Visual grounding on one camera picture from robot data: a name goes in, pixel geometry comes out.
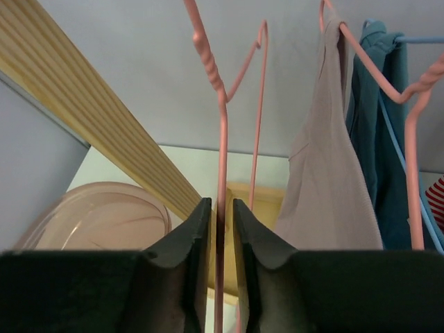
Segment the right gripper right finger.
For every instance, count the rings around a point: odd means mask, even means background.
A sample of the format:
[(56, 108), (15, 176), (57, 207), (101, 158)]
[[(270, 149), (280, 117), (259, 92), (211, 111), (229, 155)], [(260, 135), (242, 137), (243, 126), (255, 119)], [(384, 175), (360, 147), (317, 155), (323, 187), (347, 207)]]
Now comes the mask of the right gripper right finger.
[(239, 199), (233, 237), (243, 332), (442, 332), (443, 256), (297, 250)]

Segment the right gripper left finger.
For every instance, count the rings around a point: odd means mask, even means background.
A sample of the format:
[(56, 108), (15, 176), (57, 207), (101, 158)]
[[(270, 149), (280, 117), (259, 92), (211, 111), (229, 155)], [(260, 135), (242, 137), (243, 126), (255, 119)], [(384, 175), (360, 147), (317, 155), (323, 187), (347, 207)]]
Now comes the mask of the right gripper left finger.
[(2, 332), (203, 332), (212, 202), (144, 250), (1, 254)]

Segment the mauve pink tank top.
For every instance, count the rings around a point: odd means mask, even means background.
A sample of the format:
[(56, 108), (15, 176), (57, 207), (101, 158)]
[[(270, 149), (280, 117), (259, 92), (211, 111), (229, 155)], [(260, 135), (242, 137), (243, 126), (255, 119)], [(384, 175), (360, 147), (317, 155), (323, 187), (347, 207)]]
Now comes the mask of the mauve pink tank top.
[(341, 19), (324, 22), (310, 110), (289, 156), (275, 233), (298, 250), (381, 250), (382, 237), (345, 125), (348, 48)]

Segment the pink wire hanger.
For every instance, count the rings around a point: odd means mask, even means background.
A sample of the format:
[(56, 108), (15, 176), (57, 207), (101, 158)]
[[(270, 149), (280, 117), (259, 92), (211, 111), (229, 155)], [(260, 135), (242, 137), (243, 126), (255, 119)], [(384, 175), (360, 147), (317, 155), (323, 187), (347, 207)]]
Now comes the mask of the pink wire hanger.
[(256, 52), (263, 51), (262, 71), (260, 79), (259, 100), (255, 128), (255, 145), (253, 149), (253, 164), (250, 176), (249, 205), (253, 205), (255, 193), (255, 179), (257, 173), (257, 158), (259, 153), (259, 138), (262, 123), (262, 108), (264, 100), (264, 86), (266, 77), (266, 65), (268, 60), (268, 24), (263, 20), (259, 28), (256, 40), (250, 48), (243, 67), (229, 91), (225, 89), (215, 57), (212, 53), (209, 40), (205, 31), (203, 21), (200, 17), (198, 6), (195, 1), (185, 1), (191, 24), (194, 28), (193, 43), (205, 68), (208, 80), (216, 92), (220, 114), (220, 140), (219, 140), (219, 171), (216, 202), (216, 241), (215, 241), (215, 297), (214, 297), (214, 331), (223, 331), (223, 296), (224, 296), (224, 259), (225, 259), (225, 200), (228, 167), (228, 111), (227, 104), (236, 94), (250, 62)]
[(382, 237), (382, 249), (443, 251), (437, 226), (420, 188), (416, 123), (429, 92), (412, 109), (406, 100), (419, 84), (407, 82), (407, 47), (380, 21), (360, 40), (341, 19), (348, 48), (345, 125), (359, 160)]

